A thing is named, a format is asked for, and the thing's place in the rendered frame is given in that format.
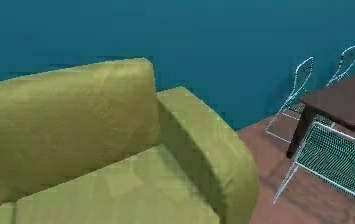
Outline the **green sofa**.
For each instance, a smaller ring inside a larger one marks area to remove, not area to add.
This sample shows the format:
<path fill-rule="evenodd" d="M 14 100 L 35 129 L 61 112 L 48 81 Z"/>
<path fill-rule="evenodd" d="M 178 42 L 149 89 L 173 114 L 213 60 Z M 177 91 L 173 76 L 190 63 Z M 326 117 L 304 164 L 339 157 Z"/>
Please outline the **green sofa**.
<path fill-rule="evenodd" d="M 144 58 L 0 81 L 0 224 L 249 224 L 252 154 Z"/>

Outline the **dark brown table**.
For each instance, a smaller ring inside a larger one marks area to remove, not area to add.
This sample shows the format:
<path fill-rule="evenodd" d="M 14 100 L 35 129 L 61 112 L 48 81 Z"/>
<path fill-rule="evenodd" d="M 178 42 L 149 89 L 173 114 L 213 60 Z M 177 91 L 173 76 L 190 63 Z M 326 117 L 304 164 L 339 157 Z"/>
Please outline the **dark brown table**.
<path fill-rule="evenodd" d="M 355 75 L 316 90 L 299 99 L 305 105 L 286 157 L 291 159 L 316 115 L 355 132 Z"/>

